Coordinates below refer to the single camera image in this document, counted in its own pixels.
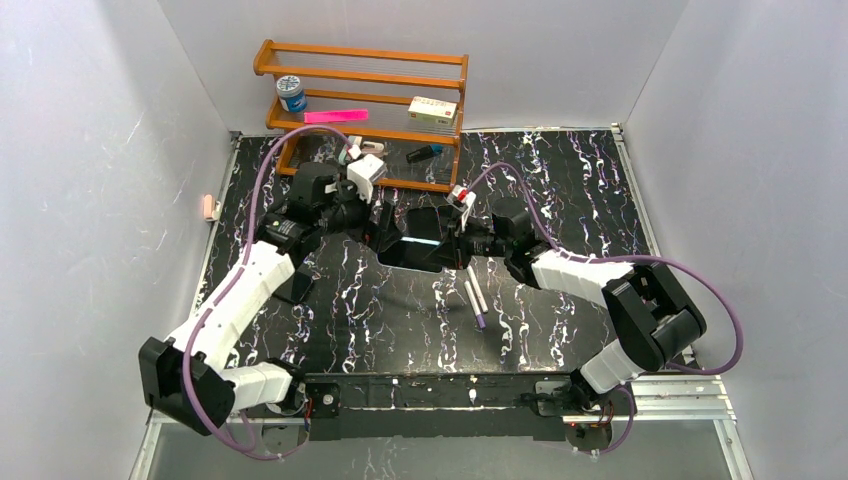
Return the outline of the blue phone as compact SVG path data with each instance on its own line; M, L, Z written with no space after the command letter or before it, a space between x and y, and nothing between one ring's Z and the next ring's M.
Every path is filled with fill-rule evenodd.
M411 237L402 237L391 244L385 250L377 254L378 262L386 267L405 270L440 273L443 270L430 252L436 247L436 243L429 240L421 241Z

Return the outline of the black phone case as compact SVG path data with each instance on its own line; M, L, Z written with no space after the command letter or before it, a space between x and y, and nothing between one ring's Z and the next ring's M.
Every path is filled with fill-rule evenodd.
M443 237L440 212L437 207L412 208L406 212L407 236L440 241Z

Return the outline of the black smartphone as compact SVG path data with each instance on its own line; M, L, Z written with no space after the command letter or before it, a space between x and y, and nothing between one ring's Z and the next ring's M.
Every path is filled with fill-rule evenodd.
M305 267L298 268L272 294L274 298L289 305L304 303L314 285L312 275Z

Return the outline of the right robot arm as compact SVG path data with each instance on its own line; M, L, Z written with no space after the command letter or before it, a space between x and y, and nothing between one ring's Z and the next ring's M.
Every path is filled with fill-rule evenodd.
M572 370L563 389L568 406L587 407L646 372L657 372L699 339L706 321L668 265L654 260L595 263L569 259L544 244L526 212L496 215L492 227L443 208L440 244L446 268L467 268L474 256L502 258L518 283L564 292L606 309L615 340Z

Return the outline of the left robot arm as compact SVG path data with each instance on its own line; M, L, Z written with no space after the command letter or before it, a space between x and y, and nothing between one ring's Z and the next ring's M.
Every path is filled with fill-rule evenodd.
M293 397L295 366L269 360L228 368L230 351L267 301L296 274L324 237L348 233L375 240L371 201L385 163L367 155L344 172L307 162L281 203L262 216L256 239L195 315L166 339L148 338L138 358L145 403L208 436L228 417Z

